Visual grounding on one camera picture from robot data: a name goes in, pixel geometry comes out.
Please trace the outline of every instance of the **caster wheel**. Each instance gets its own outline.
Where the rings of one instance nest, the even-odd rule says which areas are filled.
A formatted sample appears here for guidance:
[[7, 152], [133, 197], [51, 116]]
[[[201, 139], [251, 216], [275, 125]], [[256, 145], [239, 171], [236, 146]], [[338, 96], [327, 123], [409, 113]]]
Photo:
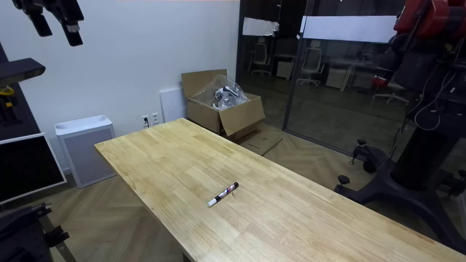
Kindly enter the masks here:
[[370, 161], [364, 162], [363, 168], [364, 168], [364, 171], [366, 171], [369, 174], [375, 173], [377, 171], [375, 165]]

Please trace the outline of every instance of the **black metal stand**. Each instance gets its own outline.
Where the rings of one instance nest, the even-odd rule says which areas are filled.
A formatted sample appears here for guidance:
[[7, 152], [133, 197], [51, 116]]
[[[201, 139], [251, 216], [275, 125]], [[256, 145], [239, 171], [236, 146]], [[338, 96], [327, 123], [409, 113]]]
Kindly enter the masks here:
[[[364, 169], [370, 172], [372, 167], [377, 174], [359, 191], [343, 185], [337, 185], [334, 191], [362, 205], [385, 200], [412, 210], [444, 245], [466, 255], [466, 240], [443, 209], [436, 193], [439, 180], [434, 176], [458, 139], [416, 129], [396, 164], [380, 149], [365, 146], [365, 141], [359, 140], [353, 157], [365, 156]], [[349, 183], [346, 179], [339, 180], [342, 184]]]

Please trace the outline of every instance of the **white wall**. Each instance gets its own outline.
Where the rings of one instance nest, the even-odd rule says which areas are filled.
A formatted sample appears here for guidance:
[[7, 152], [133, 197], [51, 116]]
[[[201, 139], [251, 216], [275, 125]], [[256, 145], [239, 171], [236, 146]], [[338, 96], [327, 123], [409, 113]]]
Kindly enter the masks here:
[[32, 57], [47, 67], [20, 85], [62, 169], [54, 124], [104, 114], [121, 136], [142, 129], [142, 115], [163, 117], [158, 92], [181, 86], [181, 73], [227, 68], [235, 76], [239, 1], [78, 1], [84, 45], [74, 48], [50, 13], [54, 35], [41, 38], [11, 1], [0, 1], [9, 60]]

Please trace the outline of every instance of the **office chair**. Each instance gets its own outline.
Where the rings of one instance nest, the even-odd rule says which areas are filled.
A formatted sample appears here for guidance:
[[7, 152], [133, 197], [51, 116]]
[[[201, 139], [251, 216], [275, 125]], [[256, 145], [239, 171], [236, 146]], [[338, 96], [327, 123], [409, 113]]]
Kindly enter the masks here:
[[[322, 50], [318, 48], [320, 41], [311, 42], [311, 47], [306, 48], [304, 55], [304, 62], [301, 66], [301, 73], [304, 75], [315, 75], [322, 74], [325, 64], [321, 67], [322, 62]], [[296, 82], [301, 81], [301, 85], [304, 83], [313, 83], [316, 87], [320, 84], [319, 80], [308, 78], [298, 78]]]
[[251, 75], [255, 72], [260, 72], [262, 75], [269, 74], [272, 75], [272, 72], [263, 70], [263, 66], [270, 65], [270, 56], [267, 55], [267, 45], [264, 43], [256, 43], [254, 46], [254, 60], [253, 63], [260, 66], [260, 69], [251, 71]]
[[406, 104], [409, 103], [407, 99], [399, 97], [395, 93], [396, 90], [405, 90], [404, 87], [402, 87], [401, 85], [397, 83], [393, 83], [393, 82], [388, 83], [388, 87], [392, 89], [392, 93], [391, 94], [390, 93], [389, 94], [375, 94], [374, 96], [372, 96], [371, 104], [374, 102], [374, 99], [376, 99], [376, 97], [388, 97], [387, 103], [390, 103], [390, 101], [392, 101], [393, 99], [400, 100], [402, 102], [405, 102]]

